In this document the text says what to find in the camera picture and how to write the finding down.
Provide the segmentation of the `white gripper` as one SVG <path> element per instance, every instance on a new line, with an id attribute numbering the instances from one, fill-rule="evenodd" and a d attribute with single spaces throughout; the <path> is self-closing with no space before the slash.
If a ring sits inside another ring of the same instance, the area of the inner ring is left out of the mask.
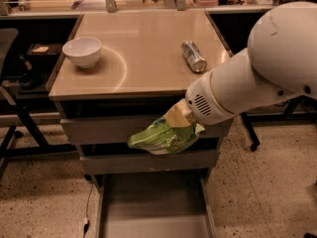
<path id="1" fill-rule="evenodd" d="M 188 86 L 186 101 L 181 99 L 163 115 L 170 127 L 187 127 L 195 119 L 204 125 L 215 125 L 236 116 L 220 104 L 212 90 L 211 79 L 212 71 L 202 74 Z"/>

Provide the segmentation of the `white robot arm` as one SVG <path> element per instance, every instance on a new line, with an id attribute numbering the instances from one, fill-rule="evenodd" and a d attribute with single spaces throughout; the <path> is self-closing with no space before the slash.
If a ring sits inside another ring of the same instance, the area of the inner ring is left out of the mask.
<path id="1" fill-rule="evenodd" d="M 311 2 L 265 13 L 247 47 L 192 82 L 163 118 L 175 128 L 214 125 L 299 96 L 317 98 L 317 4 Z"/>

